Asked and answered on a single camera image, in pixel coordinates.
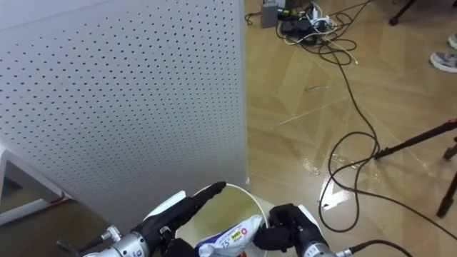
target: tripod leg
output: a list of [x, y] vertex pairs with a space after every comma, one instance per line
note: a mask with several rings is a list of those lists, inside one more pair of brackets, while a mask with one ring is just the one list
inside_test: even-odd
[[449, 211], [449, 209], [452, 206], [452, 203], [454, 202], [453, 196], [457, 191], [457, 172], [456, 175], [454, 176], [454, 179], [451, 182], [451, 185], [449, 186], [448, 191], [446, 192], [446, 195], [444, 196], [443, 200], [441, 201], [440, 208], [438, 209], [438, 212], [436, 215], [440, 218], [443, 218]]
[[415, 136], [407, 141], [404, 141], [403, 143], [400, 143], [397, 146], [394, 146], [392, 148], [386, 148], [384, 150], [379, 151], [374, 158], [379, 159], [381, 157], [387, 156], [389, 154], [395, 153], [396, 151], [400, 151], [403, 148], [413, 146], [417, 143], [423, 142], [427, 139], [433, 138], [434, 136], [441, 135], [442, 133], [445, 133], [447, 131], [451, 131], [453, 129], [457, 129], [457, 120], [449, 120], [445, 124], [438, 126], [436, 128], [433, 128], [425, 133], [420, 134], [419, 136]]
[[454, 157], [457, 154], [457, 143], [454, 147], [449, 147], [448, 150], [444, 153], [443, 158], [446, 161], [450, 161], [452, 157]]
[[416, 2], [416, 0], [409, 0], [408, 3], [405, 4], [405, 6], [388, 21], [388, 23], [392, 26], [395, 26], [398, 24], [398, 19], [406, 12], [408, 9]]

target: black cable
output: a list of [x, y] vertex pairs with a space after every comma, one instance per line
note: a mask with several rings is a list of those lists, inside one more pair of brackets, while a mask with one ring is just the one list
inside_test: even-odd
[[349, 247], [349, 250], [352, 252], [352, 254], [355, 254], [361, 250], [363, 250], [365, 247], [367, 246], [372, 246], [374, 244], [383, 244], [385, 246], [390, 246], [390, 247], [393, 247], [397, 250], [399, 250], [400, 252], [402, 252], [404, 255], [408, 256], [408, 257], [413, 257], [412, 254], [410, 254], [405, 248], [395, 244], [395, 243], [392, 243], [392, 242], [389, 242], [389, 241], [385, 241], [385, 240], [371, 240], [371, 241], [367, 241], [365, 243], [361, 243], [357, 246], [353, 246], [353, 247]]
[[[365, 2], [364, 4], [359, 4], [358, 6], [362, 6], [361, 7], [361, 10], [371, 1], [367, 1]], [[361, 10], [359, 10], [357, 12], [357, 14], [354, 16], [353, 19], [351, 19], [351, 21], [347, 24], [347, 27], [343, 30], [342, 34], [339, 34], [339, 35], [336, 35], [333, 39], [322, 39], [321, 37], [319, 38], [319, 41], [320, 41], [320, 44], [319, 44], [319, 50], [317, 52], [312, 52], [310, 51], [311, 53], [315, 53], [315, 54], [318, 54], [321, 58], [323, 58], [324, 60], [326, 61], [329, 61], [331, 62], [332, 64], [336, 64], [338, 65], [338, 67], [340, 68], [340, 71], [341, 73], [343, 74], [343, 78], [344, 78], [344, 81], [346, 83], [346, 87], [348, 89], [348, 92], [349, 92], [349, 96], [351, 97], [351, 100], [352, 100], [352, 103], [355, 107], [355, 109], [357, 110], [357, 113], [358, 115], [363, 119], [363, 121], [366, 123], [366, 125], [369, 127], [370, 129], [370, 132], [371, 134], [369, 133], [366, 133], [366, 132], [362, 132], [362, 131], [353, 131], [351, 133], [348, 133], [347, 135], [345, 135], [343, 138], [341, 138], [337, 143], [336, 145], [333, 147], [333, 149], [331, 150], [330, 152], [330, 157], [328, 159], [328, 163], [327, 163], [327, 168], [328, 168], [328, 172], [330, 174], [330, 179], [327, 181], [326, 183], [326, 186], [324, 187], [324, 190], [323, 190], [323, 193], [322, 193], [322, 197], [319, 199], [319, 205], [318, 205], [318, 214], [319, 214], [319, 218], [321, 219], [321, 222], [323, 223], [323, 225], [325, 227], [327, 227], [329, 230], [333, 231], [333, 232], [339, 232], [339, 233], [342, 233], [342, 232], [347, 232], [347, 231], [350, 231], [352, 228], [354, 228], [357, 223], [358, 223], [358, 220], [359, 220], [359, 217], [360, 217], [360, 203], [359, 203], [359, 199], [358, 199], [358, 195], [359, 194], [363, 194], [363, 195], [367, 195], [367, 196], [372, 196], [372, 197], [376, 197], [376, 198], [381, 198], [383, 200], [387, 200], [387, 201], [390, 201], [392, 203], [396, 203], [406, 209], [408, 209], [409, 211], [415, 213], [416, 215], [420, 216], [421, 218], [425, 219], [426, 221], [430, 222], [431, 224], [433, 224], [434, 226], [436, 226], [437, 228], [441, 229], [444, 233], [448, 234], [450, 237], [452, 237], [453, 239], [456, 239], [457, 240], [457, 236], [453, 235], [451, 232], [447, 231], [445, 228], [443, 228], [442, 226], [440, 226], [439, 224], [437, 224], [435, 221], [431, 220], [429, 217], [423, 215], [422, 213], [418, 212], [417, 210], [415, 210], [414, 208], [411, 208], [410, 206], [407, 206], [406, 204], [404, 203], [401, 203], [395, 199], [392, 199], [392, 198], [389, 198], [387, 196], [382, 196], [382, 195], [378, 195], [376, 193], [370, 193], [370, 192], [367, 192], [367, 191], [362, 191], [360, 189], [357, 188], [358, 186], [358, 177], [360, 175], [360, 172], [361, 172], [361, 169], [371, 160], [374, 158], [374, 155], [376, 153], [379, 152], [380, 150], [380, 144], [379, 144], [379, 141], [378, 141], [378, 137], [376, 135], [376, 131], [374, 130], [374, 127], [370, 124], [370, 122], [368, 121], [368, 119], [362, 114], [360, 108], [358, 107], [358, 104], [354, 98], [354, 95], [352, 93], [352, 90], [351, 90], [351, 86], [350, 86], [350, 83], [348, 81], [348, 78], [346, 76], [346, 73], [344, 72], [343, 70], [343, 65], [348, 65], [350, 64], [350, 61], [347, 61], [346, 63], [341, 63], [339, 58], [337, 57], [337, 53], [341, 53], [341, 52], [344, 52], [343, 50], [340, 50], [340, 49], [334, 49], [332, 46], [330, 46], [331, 44], [331, 41], [332, 40], [335, 40], [335, 39], [339, 39], [348, 29], [348, 27], [355, 21], [355, 19], [357, 18], [357, 16], [361, 13]], [[354, 43], [354, 47], [351, 48], [352, 50], [354, 50], [356, 48], [356, 42], [354, 41], [351, 41]], [[328, 51], [325, 51], [325, 52], [322, 52], [323, 51], [323, 48], [326, 47], [328, 49]], [[332, 61], [332, 60], [329, 60], [327, 59], [326, 57], [323, 57], [324, 55], [326, 54], [331, 54], [334, 58], [335, 61]], [[367, 136], [371, 139], [373, 139], [373, 142], [374, 142], [374, 145], [373, 145], [373, 148], [371, 150], [371, 153], [369, 156], [367, 156], [365, 159], [363, 160], [360, 160], [360, 161], [354, 161], [353, 163], [350, 163], [350, 164], [346, 164], [345, 166], [342, 166], [340, 168], [337, 168], [334, 172], [332, 172], [331, 170], [331, 161], [332, 161], [332, 156], [334, 155], [336, 149], [339, 147], [339, 145], [341, 143], [343, 143], [348, 137], [350, 136], [354, 136], [354, 135], [362, 135], [362, 136]], [[335, 175], [344, 170], [345, 168], [348, 168], [348, 167], [352, 167], [354, 165], [359, 165], [359, 167], [357, 168], [357, 172], [356, 172], [356, 177], [354, 179], [354, 187], [351, 188], [351, 187], [348, 187], [348, 186], [344, 186], [343, 184], [341, 184], [339, 181], [337, 181], [335, 179]], [[356, 217], [354, 218], [354, 222], [348, 227], [348, 228], [342, 228], [342, 229], [337, 229], [337, 228], [332, 228], [331, 226], [329, 226], [323, 215], [322, 215], [322, 201], [323, 201], [323, 196], [325, 196], [326, 194], [326, 191], [327, 191], [327, 188], [328, 188], [328, 185], [330, 184], [330, 182], [334, 182], [335, 184], [337, 184], [338, 186], [340, 186], [342, 189], [344, 190], [347, 190], [347, 191], [350, 191], [350, 192], [353, 192], [354, 193], [354, 196], [355, 196], [355, 200], [356, 200]]]
[[[357, 4], [355, 6], [351, 6], [351, 7], [348, 7], [342, 11], [346, 11], [346, 10], [349, 10], [349, 9], [353, 9], [357, 6], [361, 6], [361, 8], [358, 10], [358, 12], [356, 13], [356, 15], [351, 18], [348, 14], [345, 14], [343, 13], [342, 11], [338, 11], [336, 13], [333, 13], [331, 14], [332, 16], [336, 16], [336, 19], [341, 22], [341, 27], [337, 30], [335, 30], [333, 33], [330, 33], [329, 35], [327, 35], [328, 37], [330, 37], [329, 39], [322, 39], [320, 36], [317, 36], [316, 38], [318, 39], [318, 41], [320, 43], [318, 44], [315, 44], [313, 47], [317, 47], [318, 50], [317, 51], [313, 51], [311, 50], [311, 47], [307, 44], [301, 44], [302, 42], [297, 42], [297, 41], [294, 41], [292, 39], [288, 39], [287, 37], [285, 36], [282, 36], [279, 34], [278, 32], [278, 28], [279, 28], [279, 23], [276, 24], [276, 35], [277, 37], [279, 37], [280, 39], [286, 39], [286, 40], [289, 40], [291, 42], [294, 42], [296, 44], [299, 44], [300, 46], [303, 47], [303, 49], [307, 50], [308, 52], [312, 53], [312, 54], [317, 54], [319, 55], [323, 60], [327, 61], [327, 62], [330, 62], [332, 64], [335, 64], [335, 65], [338, 65], [338, 67], [340, 68], [340, 71], [341, 73], [343, 74], [343, 77], [344, 77], [344, 81], [346, 83], [346, 87], [348, 89], [348, 92], [349, 92], [349, 96], [351, 97], [351, 101], [354, 105], [354, 107], [356, 108], [357, 110], [357, 113], [358, 115], [364, 120], [364, 122], [366, 123], [366, 125], [369, 127], [370, 129], [370, 132], [371, 134], [369, 133], [366, 133], [366, 132], [362, 132], [362, 131], [353, 131], [351, 133], [348, 133], [347, 135], [345, 135], [343, 138], [341, 138], [337, 143], [336, 145], [333, 147], [333, 149], [331, 150], [331, 153], [330, 153], [330, 157], [328, 159], [328, 172], [330, 174], [330, 179], [327, 181], [325, 187], [324, 187], [324, 190], [323, 190], [323, 193], [322, 193], [322, 197], [319, 199], [319, 205], [318, 205], [318, 214], [319, 214], [319, 218], [321, 219], [321, 222], [322, 224], [327, 227], [330, 231], [333, 231], [333, 232], [338, 232], [338, 233], [342, 233], [342, 232], [347, 232], [347, 231], [350, 231], [352, 228], [354, 228], [357, 223], [358, 223], [358, 220], [359, 220], [359, 217], [360, 217], [360, 203], [359, 203], [359, 199], [358, 199], [358, 195], [359, 194], [363, 194], [363, 195], [366, 195], [366, 196], [372, 196], [372, 197], [376, 197], [376, 198], [381, 198], [383, 200], [387, 200], [387, 201], [390, 201], [392, 203], [396, 203], [398, 204], [399, 206], [402, 206], [406, 209], [408, 209], [409, 211], [415, 213], [416, 215], [420, 216], [421, 218], [425, 219], [426, 221], [428, 221], [429, 223], [433, 224], [435, 227], [439, 228], [440, 230], [442, 230], [444, 233], [448, 234], [450, 237], [452, 237], [453, 239], [457, 240], [457, 236], [453, 235], [451, 232], [449, 232], [448, 230], [446, 230], [445, 228], [443, 228], [442, 226], [440, 226], [439, 224], [437, 224], [435, 221], [433, 221], [432, 219], [430, 219], [429, 217], [423, 215], [422, 213], [418, 212], [417, 210], [415, 210], [414, 208], [410, 207], [410, 206], [407, 206], [406, 204], [404, 203], [401, 203], [400, 201], [397, 201], [395, 199], [392, 199], [392, 198], [389, 198], [387, 196], [382, 196], [382, 195], [378, 195], [378, 194], [375, 194], [375, 193], [370, 193], [370, 192], [367, 192], [367, 191], [362, 191], [360, 189], [357, 188], [358, 186], [358, 177], [360, 176], [360, 172], [361, 172], [361, 169], [371, 160], [374, 158], [375, 154], [377, 154], [379, 151], [380, 151], [380, 144], [379, 144], [379, 141], [378, 141], [378, 137], [376, 135], [376, 131], [374, 130], [373, 126], [370, 124], [370, 122], [368, 121], [368, 119], [362, 114], [362, 112], [360, 111], [360, 108], [358, 107], [358, 104], [353, 96], [353, 93], [352, 93], [352, 90], [351, 90], [351, 85], [348, 81], [348, 78], [346, 76], [346, 73], [344, 72], [343, 70], [343, 66], [345, 65], [349, 65], [351, 62], [352, 62], [352, 56], [350, 56], [347, 51], [353, 51], [354, 49], [357, 48], [357, 43], [355, 41], [352, 41], [350, 39], [340, 39], [347, 31], [348, 31], [348, 28], [350, 25], [352, 25], [354, 23], [354, 21], [356, 20], [356, 18], [358, 17], [358, 15], [361, 13], [361, 11], [365, 8], [365, 6], [367, 4], [369, 4], [370, 2], [372, 1], [375, 1], [375, 0], [368, 0], [366, 2], [363, 2], [362, 4]], [[343, 17], [346, 17], [346, 19], [349, 20], [348, 23], [345, 23], [343, 21]], [[349, 49], [335, 49], [334, 47], [331, 46], [332, 42], [335, 42], [335, 41], [344, 41], [344, 42], [349, 42], [349, 43], [352, 43], [353, 46], [350, 47]], [[326, 57], [326, 55], [332, 55], [333, 59], [329, 59]], [[341, 63], [340, 59], [337, 57], [336, 54], [343, 54], [344, 56], [346, 56], [346, 58], [348, 59], [348, 61], [345, 61], [343, 63]], [[339, 147], [339, 145], [341, 143], [343, 143], [348, 137], [350, 136], [354, 136], [354, 135], [362, 135], [362, 136], [367, 136], [369, 138], [371, 138], [374, 142], [374, 145], [373, 145], [373, 149], [371, 150], [370, 152], [370, 155], [367, 156], [365, 159], [363, 160], [360, 160], [360, 161], [354, 161], [353, 163], [350, 163], [350, 164], [346, 164], [345, 166], [342, 166], [340, 168], [337, 168], [334, 172], [332, 172], [331, 170], [331, 157], [334, 155], [336, 149]], [[351, 187], [348, 187], [348, 186], [344, 186], [343, 184], [341, 184], [339, 181], [337, 181], [335, 179], [335, 175], [337, 173], [339, 173], [340, 171], [344, 170], [345, 168], [348, 168], [348, 167], [353, 167], [354, 165], [359, 165], [359, 167], [357, 168], [357, 171], [356, 171], [356, 177], [355, 177], [355, 181], [354, 181], [354, 188], [351, 188]], [[355, 196], [355, 199], [356, 199], [356, 217], [354, 219], [354, 222], [348, 227], [348, 228], [342, 228], [342, 229], [337, 229], [337, 228], [332, 228], [331, 226], [329, 226], [323, 215], [322, 215], [322, 200], [323, 200], [323, 196], [325, 195], [326, 191], [327, 191], [327, 188], [330, 184], [330, 182], [334, 182], [336, 185], [338, 185], [339, 187], [341, 187], [342, 189], [344, 190], [347, 190], [347, 191], [350, 191], [350, 192], [353, 192], [354, 193], [354, 196]]]
[[256, 13], [249, 13], [247, 15], [244, 16], [244, 20], [246, 21], [246, 23], [248, 24], [248, 26], [252, 25], [252, 21], [251, 21], [251, 17], [252, 16], [259, 16], [261, 15], [262, 13], [261, 12], [256, 12]]

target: black glove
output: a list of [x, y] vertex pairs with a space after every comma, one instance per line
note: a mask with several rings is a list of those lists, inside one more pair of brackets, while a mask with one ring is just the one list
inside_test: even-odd
[[164, 257], [199, 257], [199, 252], [182, 238], [171, 240]]

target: white cable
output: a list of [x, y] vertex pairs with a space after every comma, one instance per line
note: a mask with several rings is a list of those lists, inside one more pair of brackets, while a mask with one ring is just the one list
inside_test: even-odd
[[322, 38], [323, 38], [324, 40], [326, 40], [326, 41], [328, 41], [328, 42], [334, 44], [335, 46], [339, 47], [339, 48], [340, 48], [341, 50], [343, 50], [344, 52], [346, 52], [346, 53], [356, 62], [356, 64], [358, 65], [358, 61], [357, 61], [356, 57], [354, 57], [354, 56], [351, 54], [351, 52], [349, 52], [348, 50], [346, 50], [346, 49], [343, 48], [342, 46], [338, 45], [337, 43], [333, 42], [332, 40], [327, 39], [326, 36], [323, 36]]

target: black tripod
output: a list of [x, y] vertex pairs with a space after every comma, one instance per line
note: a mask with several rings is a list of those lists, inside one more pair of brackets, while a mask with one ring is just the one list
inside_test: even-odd
[[[384, 157], [389, 154], [400, 151], [403, 148], [413, 146], [417, 143], [423, 142], [427, 139], [433, 138], [434, 136], [441, 135], [442, 133], [445, 133], [447, 131], [451, 131], [454, 129], [457, 129], [457, 119], [450, 119], [445, 124], [438, 126], [436, 128], [433, 128], [418, 136], [415, 136], [407, 141], [404, 141], [403, 143], [400, 143], [397, 146], [394, 146], [392, 148], [386, 148], [384, 150], [379, 151], [379, 153], [377, 153], [374, 156], [374, 158], [379, 159], [381, 157]], [[456, 143], [455, 146], [448, 148], [448, 150], [444, 153], [443, 158], [447, 161], [450, 161], [451, 158], [457, 154], [457, 137], [454, 138], [454, 141]], [[448, 213], [449, 208], [452, 206], [452, 203], [454, 202], [453, 196], [456, 193], [456, 191], [457, 191], [457, 172], [451, 182], [451, 185], [449, 186], [448, 191], [446, 192], [446, 195], [444, 196], [443, 200], [441, 201], [441, 205], [438, 209], [438, 212], [436, 213], [436, 215], [438, 217], [443, 218]]]

